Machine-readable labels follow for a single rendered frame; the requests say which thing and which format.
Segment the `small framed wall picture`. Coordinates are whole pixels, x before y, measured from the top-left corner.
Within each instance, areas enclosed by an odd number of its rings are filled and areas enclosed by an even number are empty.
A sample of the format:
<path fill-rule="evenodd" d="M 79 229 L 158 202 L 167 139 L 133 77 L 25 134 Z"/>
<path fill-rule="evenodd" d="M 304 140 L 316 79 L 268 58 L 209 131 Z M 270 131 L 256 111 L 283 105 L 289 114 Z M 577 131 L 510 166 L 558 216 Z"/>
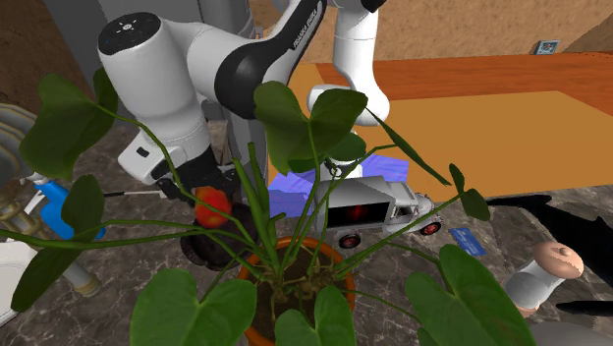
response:
<path fill-rule="evenodd" d="M 533 55 L 553 55 L 559 43 L 559 39 L 539 40 L 534 48 Z"/>

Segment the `white toy truck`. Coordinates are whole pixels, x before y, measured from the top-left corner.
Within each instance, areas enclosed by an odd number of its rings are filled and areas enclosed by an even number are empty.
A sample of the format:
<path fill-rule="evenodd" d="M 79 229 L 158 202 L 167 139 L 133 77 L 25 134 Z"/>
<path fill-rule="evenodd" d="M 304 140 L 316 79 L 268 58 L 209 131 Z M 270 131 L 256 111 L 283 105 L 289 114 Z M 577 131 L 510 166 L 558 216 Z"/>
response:
<path fill-rule="evenodd" d="M 342 249 L 357 247 L 363 229 L 380 227 L 386 234 L 399 231 L 432 235 L 443 220 L 435 213 L 434 202 L 415 193 L 403 182 L 388 182 L 381 176 L 345 179 L 334 191 L 330 181 L 318 184 L 313 205 L 317 234 L 334 236 Z"/>

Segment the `green plant in orange pot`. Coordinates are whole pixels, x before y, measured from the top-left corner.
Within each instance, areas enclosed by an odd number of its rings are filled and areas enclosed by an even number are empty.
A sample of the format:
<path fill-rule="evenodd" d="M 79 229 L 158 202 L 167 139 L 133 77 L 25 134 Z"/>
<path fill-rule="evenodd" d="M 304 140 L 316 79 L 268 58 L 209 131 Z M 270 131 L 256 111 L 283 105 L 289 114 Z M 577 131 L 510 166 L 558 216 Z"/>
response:
<path fill-rule="evenodd" d="M 65 78 L 50 74 L 39 84 L 41 112 L 27 120 L 22 137 L 0 145 L 0 187 L 9 181 L 40 173 L 70 179 L 79 156 L 96 144 L 117 119 L 118 95 L 104 71 L 94 76 L 95 97 L 88 97 Z M 316 168 L 335 149 L 356 163 L 368 157 L 352 132 L 366 109 L 358 91 L 333 88 L 324 92 L 304 114 L 293 92 L 278 82 L 267 82 L 254 92 L 255 116 L 262 122 L 269 157 L 281 173 L 293 168 Z M 287 254 L 277 255 L 273 237 L 276 216 L 268 191 L 256 170 L 240 170 L 257 237 L 239 233 L 250 257 L 242 261 L 247 278 L 213 285 L 205 295 L 196 292 L 194 278 L 185 270 L 156 273 L 139 295 L 131 319 L 131 346 L 233 346 L 248 331 L 256 313 L 256 287 L 269 284 L 272 299 L 289 294 L 313 300 L 311 311 L 296 307 L 272 316 L 274 346 L 357 346 L 353 322 L 356 291 L 339 289 L 363 261 L 355 255 L 334 265 L 309 266 L 303 278 L 284 277 L 305 234 L 297 229 L 286 243 Z M 73 228 L 67 241 L 26 236 L 38 247 L 17 286 L 12 306 L 23 312 L 48 289 L 83 251 L 100 247 L 97 234 L 104 224 L 104 201 L 90 175 L 73 182 L 61 214 Z M 439 277 L 413 272 L 406 281 L 418 323 L 420 346 L 536 346 L 529 327 L 493 274 L 455 245 L 443 247 L 434 259 Z"/>

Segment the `stack of grey plates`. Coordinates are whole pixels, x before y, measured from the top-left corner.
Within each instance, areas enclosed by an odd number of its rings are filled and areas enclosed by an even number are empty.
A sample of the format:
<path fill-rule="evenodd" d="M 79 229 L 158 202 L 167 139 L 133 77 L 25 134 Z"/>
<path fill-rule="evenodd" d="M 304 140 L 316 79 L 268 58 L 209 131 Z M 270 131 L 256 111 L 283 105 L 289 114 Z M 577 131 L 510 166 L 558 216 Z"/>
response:
<path fill-rule="evenodd" d="M 20 144 L 35 120 L 36 116 L 22 107 L 0 103 L 0 188 L 34 173 L 20 154 Z"/>

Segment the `dark brown bowl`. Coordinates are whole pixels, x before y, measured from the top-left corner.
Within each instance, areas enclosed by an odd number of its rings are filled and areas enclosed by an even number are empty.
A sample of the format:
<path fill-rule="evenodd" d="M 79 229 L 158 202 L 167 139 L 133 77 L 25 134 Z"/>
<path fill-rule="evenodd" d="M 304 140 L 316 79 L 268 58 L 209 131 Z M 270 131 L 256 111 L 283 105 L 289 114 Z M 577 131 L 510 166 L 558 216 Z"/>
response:
<path fill-rule="evenodd" d="M 234 203 L 232 215 L 241 221 L 251 238 L 258 244 L 259 236 L 253 222 L 250 208 L 243 203 Z M 227 221 L 217 229 L 236 236 L 244 236 L 237 225 L 232 221 Z M 224 242 L 236 254 L 246 247 L 244 243 L 232 237 L 221 234 L 215 234 L 215 237 Z M 230 256 L 218 243 L 205 235 L 182 237 L 180 245 L 184 255 L 189 261 L 196 265 L 204 265 L 214 271 L 221 271 L 232 259 L 232 256 Z"/>

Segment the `thin white black utensil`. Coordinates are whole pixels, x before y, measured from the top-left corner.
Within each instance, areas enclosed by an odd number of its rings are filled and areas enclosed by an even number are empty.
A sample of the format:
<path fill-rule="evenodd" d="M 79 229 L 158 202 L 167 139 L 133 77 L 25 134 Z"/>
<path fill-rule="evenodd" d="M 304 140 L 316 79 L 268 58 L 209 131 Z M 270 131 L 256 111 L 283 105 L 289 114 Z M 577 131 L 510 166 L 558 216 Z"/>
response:
<path fill-rule="evenodd" d="M 104 193 L 103 197 L 111 198 L 111 197 L 120 197 L 120 196 L 137 196 L 137 195 L 153 195 L 158 196 L 161 199 L 166 199 L 166 195 L 162 191 L 131 191 L 131 192 L 113 192 L 113 193 Z"/>

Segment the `red orange apple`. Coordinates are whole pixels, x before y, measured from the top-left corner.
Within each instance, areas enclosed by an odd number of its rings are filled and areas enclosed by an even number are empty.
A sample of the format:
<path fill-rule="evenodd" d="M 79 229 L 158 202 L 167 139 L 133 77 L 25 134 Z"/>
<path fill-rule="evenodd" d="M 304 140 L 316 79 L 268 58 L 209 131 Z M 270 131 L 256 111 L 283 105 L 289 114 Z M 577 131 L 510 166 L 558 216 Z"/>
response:
<path fill-rule="evenodd" d="M 218 228 L 225 224 L 228 219 L 222 215 L 232 213 L 232 204 L 223 191 L 213 187 L 198 187 L 195 196 L 204 204 L 195 205 L 195 219 L 205 228 Z"/>

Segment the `purple patterned robot stand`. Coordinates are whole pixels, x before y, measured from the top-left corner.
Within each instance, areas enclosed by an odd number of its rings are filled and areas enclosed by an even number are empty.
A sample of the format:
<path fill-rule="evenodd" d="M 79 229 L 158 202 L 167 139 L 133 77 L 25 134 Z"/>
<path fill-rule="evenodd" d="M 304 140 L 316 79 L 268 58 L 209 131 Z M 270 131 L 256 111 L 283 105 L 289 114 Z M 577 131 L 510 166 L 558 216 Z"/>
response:
<path fill-rule="evenodd" d="M 373 154 L 362 163 L 364 177 L 383 176 L 386 181 L 406 182 L 409 161 Z M 268 186 L 270 214 L 285 212 L 287 217 L 300 217 L 314 182 L 313 169 L 287 175 L 277 173 Z"/>

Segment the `white tube with brass end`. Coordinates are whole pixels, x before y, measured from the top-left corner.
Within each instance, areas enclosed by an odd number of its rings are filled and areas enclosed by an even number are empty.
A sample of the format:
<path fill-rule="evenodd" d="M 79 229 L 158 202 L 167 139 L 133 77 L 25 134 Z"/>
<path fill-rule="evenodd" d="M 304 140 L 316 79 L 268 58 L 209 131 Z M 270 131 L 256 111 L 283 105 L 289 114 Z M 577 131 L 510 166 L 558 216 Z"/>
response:
<path fill-rule="evenodd" d="M 84 297 L 95 295 L 101 288 L 97 276 L 85 270 L 76 261 L 64 271 L 63 276 L 73 285 L 74 290 Z"/>

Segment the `grey grinder with wooden knob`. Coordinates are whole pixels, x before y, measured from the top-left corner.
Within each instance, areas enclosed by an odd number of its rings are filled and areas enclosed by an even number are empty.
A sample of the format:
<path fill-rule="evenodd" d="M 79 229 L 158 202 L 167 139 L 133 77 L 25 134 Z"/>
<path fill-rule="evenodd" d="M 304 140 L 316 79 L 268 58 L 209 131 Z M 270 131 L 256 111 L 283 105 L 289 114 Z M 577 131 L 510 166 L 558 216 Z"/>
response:
<path fill-rule="evenodd" d="M 501 286 L 523 317 L 530 317 L 565 280 L 579 278 L 585 270 L 582 258 L 570 247 L 542 242 L 532 249 L 531 260 Z"/>

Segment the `blue and white bottle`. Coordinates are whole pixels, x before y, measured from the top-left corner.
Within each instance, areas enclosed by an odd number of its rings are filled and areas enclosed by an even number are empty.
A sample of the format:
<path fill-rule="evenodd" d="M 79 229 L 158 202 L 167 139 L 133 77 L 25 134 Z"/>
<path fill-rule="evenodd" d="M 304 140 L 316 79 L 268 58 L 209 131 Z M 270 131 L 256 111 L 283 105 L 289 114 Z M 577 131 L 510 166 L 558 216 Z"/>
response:
<path fill-rule="evenodd" d="M 62 219 L 62 207 L 69 191 L 48 178 L 34 180 L 28 177 L 37 189 L 36 194 L 25 207 L 25 212 L 30 214 L 43 200 L 47 203 L 40 210 L 40 218 L 61 239 L 70 240 L 74 237 L 73 228 Z"/>

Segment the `small blue card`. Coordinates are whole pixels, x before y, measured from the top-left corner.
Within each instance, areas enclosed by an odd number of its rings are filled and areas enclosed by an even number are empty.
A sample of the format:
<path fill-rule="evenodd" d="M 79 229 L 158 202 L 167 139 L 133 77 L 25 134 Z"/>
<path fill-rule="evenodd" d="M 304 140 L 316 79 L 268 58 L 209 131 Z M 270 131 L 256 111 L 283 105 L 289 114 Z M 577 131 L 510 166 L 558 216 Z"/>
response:
<path fill-rule="evenodd" d="M 458 246 L 469 255 L 474 257 L 486 255 L 484 247 L 469 228 L 452 228 L 450 233 Z"/>

